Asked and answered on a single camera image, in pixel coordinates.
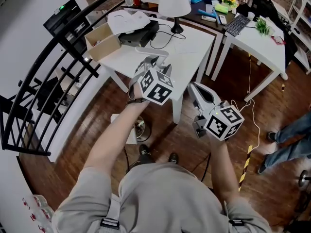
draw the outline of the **cardboard box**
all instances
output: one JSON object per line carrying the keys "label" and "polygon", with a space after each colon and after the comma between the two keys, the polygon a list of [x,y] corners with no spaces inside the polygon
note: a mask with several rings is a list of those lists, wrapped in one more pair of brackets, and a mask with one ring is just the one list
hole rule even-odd
{"label": "cardboard box", "polygon": [[121,48],[119,39],[113,35],[108,23],[86,34],[85,39],[87,52],[94,61],[99,61]]}

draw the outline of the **pants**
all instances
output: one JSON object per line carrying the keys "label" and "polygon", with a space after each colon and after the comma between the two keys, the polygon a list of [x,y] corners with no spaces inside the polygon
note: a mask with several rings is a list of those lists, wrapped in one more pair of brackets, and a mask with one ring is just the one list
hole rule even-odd
{"label": "pants", "polygon": [[311,112],[306,113],[300,119],[277,132],[275,141],[277,143],[283,143],[295,135],[303,134],[305,134],[305,137],[301,140],[283,147],[273,154],[268,154],[264,165],[270,167],[284,161],[290,161],[305,156],[311,158]]}
{"label": "pants", "polygon": [[140,155],[138,160],[135,161],[133,164],[131,164],[130,170],[138,165],[149,164],[149,163],[155,163],[155,161],[151,158],[150,155]]}

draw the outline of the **wooden floor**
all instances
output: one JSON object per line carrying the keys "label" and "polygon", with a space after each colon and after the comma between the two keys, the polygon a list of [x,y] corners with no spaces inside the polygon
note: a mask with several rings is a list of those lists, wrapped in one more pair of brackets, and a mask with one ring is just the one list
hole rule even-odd
{"label": "wooden floor", "polygon": [[[270,69],[252,60],[251,89],[269,73]],[[249,200],[270,225],[282,226],[292,217],[299,198],[296,178],[304,169],[310,168],[308,160],[280,164],[264,174],[256,170],[264,154],[274,152],[276,144],[265,140],[267,131],[276,131],[307,112],[311,102],[311,75],[307,76],[294,62],[287,69],[288,81],[277,77],[266,89],[255,96],[255,120],[261,128],[260,146],[253,151],[241,195]],[[249,62],[247,53],[236,48],[229,52],[215,82],[204,76],[202,83],[214,89],[223,100],[234,99],[239,108],[248,89]],[[128,79],[121,76],[124,82]],[[57,163],[50,163],[47,157],[21,155],[26,175],[36,193],[42,194],[53,209],[68,196],[75,185],[88,153],[96,139],[109,125],[112,113],[120,113],[127,101],[127,95],[109,79],[93,99],[72,132],[66,147]],[[236,176],[241,176],[249,145],[258,143],[258,130],[253,124],[252,108],[242,111],[245,122],[237,134],[227,141]],[[206,137],[197,139],[192,130],[192,120],[196,111],[190,103],[187,92],[184,94],[181,120],[173,124],[172,103],[164,106],[151,104],[142,117],[152,126],[151,137],[146,144],[153,150],[157,162],[166,162],[171,152],[179,154],[180,165],[192,171],[209,153]],[[137,146],[126,146],[130,163],[138,156]],[[125,175],[126,164],[123,153],[117,159],[112,172],[112,188],[118,193],[118,185]],[[193,172],[202,177],[206,163],[203,162]],[[204,183],[211,186],[208,173]]]}

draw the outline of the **yellow and black tape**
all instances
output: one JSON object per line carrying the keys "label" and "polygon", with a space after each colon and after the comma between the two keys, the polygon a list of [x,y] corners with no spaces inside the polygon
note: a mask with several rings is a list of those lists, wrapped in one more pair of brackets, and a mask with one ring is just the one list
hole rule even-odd
{"label": "yellow and black tape", "polygon": [[247,167],[248,167],[248,164],[249,164],[249,160],[251,158],[252,150],[253,150],[253,146],[252,145],[248,146],[247,158],[246,158],[246,162],[245,162],[245,165],[244,165],[243,173],[242,173],[242,176],[241,176],[240,182],[239,182],[239,191],[241,190],[242,183],[243,183],[243,181],[245,179],[245,175],[246,175]]}

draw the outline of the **white cable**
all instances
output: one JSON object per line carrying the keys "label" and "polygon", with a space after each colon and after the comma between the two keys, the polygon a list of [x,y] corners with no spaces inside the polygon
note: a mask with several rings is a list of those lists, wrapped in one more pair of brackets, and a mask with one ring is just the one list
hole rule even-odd
{"label": "white cable", "polygon": [[[251,60],[249,60],[249,77],[248,77],[248,91],[247,91],[247,94],[250,93],[250,90],[251,90]],[[252,112],[253,112],[253,123],[255,124],[255,126],[258,128],[259,132],[258,132],[258,145],[254,148],[252,148],[252,150],[256,149],[259,147],[260,145],[260,127],[255,123],[255,113],[254,113],[254,106],[255,106],[255,101],[253,99],[250,99],[249,101],[247,101],[247,103],[239,110],[240,112],[245,108],[247,107],[248,105],[250,105],[253,101],[253,107],[252,107]],[[237,103],[234,101],[234,100],[231,100],[231,105],[233,105],[233,103],[235,104],[235,107],[238,108],[237,106]]]}

